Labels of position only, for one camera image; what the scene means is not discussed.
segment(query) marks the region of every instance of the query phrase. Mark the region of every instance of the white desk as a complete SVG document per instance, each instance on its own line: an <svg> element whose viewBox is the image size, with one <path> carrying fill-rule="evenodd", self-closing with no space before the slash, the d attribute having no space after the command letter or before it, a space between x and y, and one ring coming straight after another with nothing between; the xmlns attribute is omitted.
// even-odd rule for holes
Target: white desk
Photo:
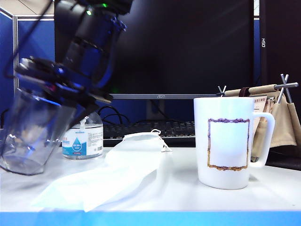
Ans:
<svg viewBox="0 0 301 226"><path fill-rule="evenodd" d="M149 174L131 196L94 211L297 211L301 216L301 171L265 166L251 169L249 185L221 190L199 182L195 148L165 153L157 172ZM103 158L72 161L53 153L45 173L22 176L0 169L2 212L64 212L30 205L53 180L95 167Z"/></svg>

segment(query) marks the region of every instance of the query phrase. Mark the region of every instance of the glass cup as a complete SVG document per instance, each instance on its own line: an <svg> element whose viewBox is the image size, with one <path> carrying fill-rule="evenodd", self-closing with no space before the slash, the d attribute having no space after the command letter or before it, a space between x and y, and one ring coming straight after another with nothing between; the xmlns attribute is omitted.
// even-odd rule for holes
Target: glass cup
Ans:
<svg viewBox="0 0 301 226"><path fill-rule="evenodd" d="M43 173L75 111L18 89L1 132L0 166L24 175Z"/></svg>

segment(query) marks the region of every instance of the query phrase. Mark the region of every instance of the white mug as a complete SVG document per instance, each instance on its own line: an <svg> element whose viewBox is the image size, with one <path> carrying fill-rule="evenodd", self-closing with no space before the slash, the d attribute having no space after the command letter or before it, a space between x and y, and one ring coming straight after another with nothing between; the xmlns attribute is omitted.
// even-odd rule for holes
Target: white mug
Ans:
<svg viewBox="0 0 301 226"><path fill-rule="evenodd" d="M270 113L255 113L252 97L201 97L194 99L198 178L208 186L240 189L249 181L249 166L265 165L275 126ZM250 162L253 119L268 121L263 150Z"/></svg>

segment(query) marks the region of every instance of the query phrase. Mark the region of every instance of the pump dispenser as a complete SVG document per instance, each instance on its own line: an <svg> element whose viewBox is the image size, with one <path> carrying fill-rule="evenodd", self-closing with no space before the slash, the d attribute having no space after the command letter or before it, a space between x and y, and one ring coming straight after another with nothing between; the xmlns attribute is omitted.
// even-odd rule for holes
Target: pump dispenser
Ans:
<svg viewBox="0 0 301 226"><path fill-rule="evenodd" d="M90 159L103 153L103 121L93 112L69 129L63 137L63 156Z"/></svg>

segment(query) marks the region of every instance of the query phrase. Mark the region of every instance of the black monitor screen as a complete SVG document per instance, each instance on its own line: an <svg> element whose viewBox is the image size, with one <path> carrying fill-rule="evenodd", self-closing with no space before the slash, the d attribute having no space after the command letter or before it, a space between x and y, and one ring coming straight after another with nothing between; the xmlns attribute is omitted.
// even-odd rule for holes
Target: black monitor screen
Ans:
<svg viewBox="0 0 301 226"><path fill-rule="evenodd" d="M252 86L253 1L134 0L105 89L212 94Z"/></svg>

